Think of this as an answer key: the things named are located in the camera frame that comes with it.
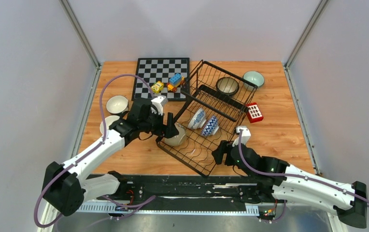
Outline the black patterned rim bowl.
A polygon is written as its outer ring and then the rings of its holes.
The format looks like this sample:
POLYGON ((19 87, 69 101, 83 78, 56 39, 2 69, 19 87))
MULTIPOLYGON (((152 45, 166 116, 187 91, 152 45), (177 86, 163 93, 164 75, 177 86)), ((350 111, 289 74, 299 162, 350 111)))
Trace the black patterned rim bowl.
POLYGON ((216 89, 220 92, 239 91, 238 82, 231 77, 222 77, 216 82, 216 89))

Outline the black wire dish rack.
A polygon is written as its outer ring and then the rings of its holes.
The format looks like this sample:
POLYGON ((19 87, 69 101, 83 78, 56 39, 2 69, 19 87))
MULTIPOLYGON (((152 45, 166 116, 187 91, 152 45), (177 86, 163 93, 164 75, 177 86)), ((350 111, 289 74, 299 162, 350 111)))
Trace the black wire dish rack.
POLYGON ((174 116, 185 130, 180 145, 157 138, 157 146, 201 176, 216 166, 212 153, 222 141, 231 141, 247 115, 257 85, 201 60, 190 73, 184 92, 186 101, 174 116))

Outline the beige floral bowl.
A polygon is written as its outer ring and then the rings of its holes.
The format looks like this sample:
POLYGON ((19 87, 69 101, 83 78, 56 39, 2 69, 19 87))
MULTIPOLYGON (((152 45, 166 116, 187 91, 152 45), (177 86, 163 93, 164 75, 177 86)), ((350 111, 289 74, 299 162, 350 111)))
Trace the beige floral bowl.
POLYGON ((99 126, 99 130, 101 132, 101 135, 104 135, 104 133, 108 133, 109 127, 117 120, 119 120, 119 116, 117 115, 111 115, 105 118, 105 123, 102 121, 99 126))
POLYGON ((165 138, 164 143, 169 146, 179 146, 186 140, 186 131, 185 128, 179 124, 175 124, 176 129, 178 130, 179 134, 173 136, 172 138, 165 138))

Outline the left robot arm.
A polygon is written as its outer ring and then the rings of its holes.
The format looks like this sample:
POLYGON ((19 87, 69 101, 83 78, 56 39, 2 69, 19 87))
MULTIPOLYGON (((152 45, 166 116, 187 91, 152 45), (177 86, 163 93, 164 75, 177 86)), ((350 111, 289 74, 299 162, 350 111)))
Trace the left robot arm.
POLYGON ((177 135, 172 113, 168 113, 167 124, 163 123, 163 107, 167 101, 165 96, 136 99, 127 118, 113 122, 83 152, 62 164, 49 164, 43 181, 43 198, 63 216, 72 215, 84 202, 103 195, 112 195, 117 200, 125 198, 128 187, 122 183, 119 173, 111 171, 100 177, 89 176, 110 155, 138 139, 142 132, 167 138, 177 135))

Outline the blue white geometric bowl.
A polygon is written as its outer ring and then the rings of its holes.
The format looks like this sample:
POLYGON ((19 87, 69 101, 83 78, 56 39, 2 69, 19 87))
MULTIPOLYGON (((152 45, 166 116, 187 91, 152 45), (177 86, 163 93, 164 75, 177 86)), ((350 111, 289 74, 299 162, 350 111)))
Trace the blue white geometric bowl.
POLYGON ((216 116, 212 116, 207 123, 205 124, 205 126, 203 127, 202 131, 201 131, 201 136, 211 136, 211 135, 215 135, 216 132, 219 129, 219 122, 218 122, 218 118, 216 116))

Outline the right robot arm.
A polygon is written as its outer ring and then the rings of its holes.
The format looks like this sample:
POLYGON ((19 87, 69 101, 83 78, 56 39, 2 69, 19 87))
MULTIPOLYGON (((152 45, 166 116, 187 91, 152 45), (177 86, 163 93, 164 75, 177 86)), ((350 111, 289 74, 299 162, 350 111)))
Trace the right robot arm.
POLYGON ((367 227, 367 186, 325 179, 288 162, 260 156, 246 145, 221 141, 212 152, 216 164, 237 166, 248 176, 257 177, 256 197, 267 202, 271 198, 313 206, 333 215, 340 222, 359 229, 367 227))

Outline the teal white dotted bowl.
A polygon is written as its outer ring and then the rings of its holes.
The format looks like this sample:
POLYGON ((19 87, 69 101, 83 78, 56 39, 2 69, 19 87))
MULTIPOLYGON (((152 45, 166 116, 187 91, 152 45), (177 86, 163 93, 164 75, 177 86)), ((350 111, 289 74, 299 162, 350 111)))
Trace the teal white dotted bowl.
POLYGON ((124 96, 117 95, 108 99, 106 110, 112 115, 117 115, 126 112, 128 110, 128 106, 128 99, 124 96))

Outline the white grid pattern bowl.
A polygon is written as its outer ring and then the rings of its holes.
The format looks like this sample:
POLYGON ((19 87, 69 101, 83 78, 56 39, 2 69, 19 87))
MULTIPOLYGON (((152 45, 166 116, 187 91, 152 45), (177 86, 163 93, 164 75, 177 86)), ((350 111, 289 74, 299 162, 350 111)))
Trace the white grid pattern bowl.
POLYGON ((243 83, 243 87, 247 90, 252 90, 254 87, 253 85, 256 85, 257 88, 261 88, 265 83, 264 76, 257 71, 246 72, 243 75, 243 79, 246 81, 246 83, 243 83))

